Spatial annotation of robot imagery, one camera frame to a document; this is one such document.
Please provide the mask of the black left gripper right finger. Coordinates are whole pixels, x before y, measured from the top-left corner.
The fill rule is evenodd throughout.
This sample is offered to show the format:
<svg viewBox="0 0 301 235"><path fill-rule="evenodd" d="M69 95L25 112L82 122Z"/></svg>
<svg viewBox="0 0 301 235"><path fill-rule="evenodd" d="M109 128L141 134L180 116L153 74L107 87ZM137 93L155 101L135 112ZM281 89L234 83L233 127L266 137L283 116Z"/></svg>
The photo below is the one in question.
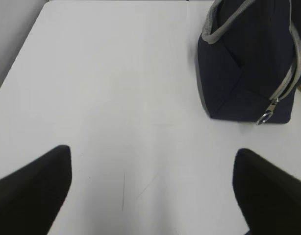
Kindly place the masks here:
<svg viewBox="0 0 301 235"><path fill-rule="evenodd" d="M301 181L255 152L239 149L233 191L250 235L301 235Z"/></svg>

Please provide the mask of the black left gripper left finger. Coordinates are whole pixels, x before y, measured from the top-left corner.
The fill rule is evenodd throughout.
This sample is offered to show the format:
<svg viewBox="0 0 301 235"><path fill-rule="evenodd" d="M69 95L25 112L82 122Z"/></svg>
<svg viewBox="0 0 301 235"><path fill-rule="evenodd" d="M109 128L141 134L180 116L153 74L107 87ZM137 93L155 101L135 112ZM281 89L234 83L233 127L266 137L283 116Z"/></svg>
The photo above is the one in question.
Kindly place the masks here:
<svg viewBox="0 0 301 235"><path fill-rule="evenodd" d="M0 179L0 235L46 235L72 182L71 152L59 145Z"/></svg>

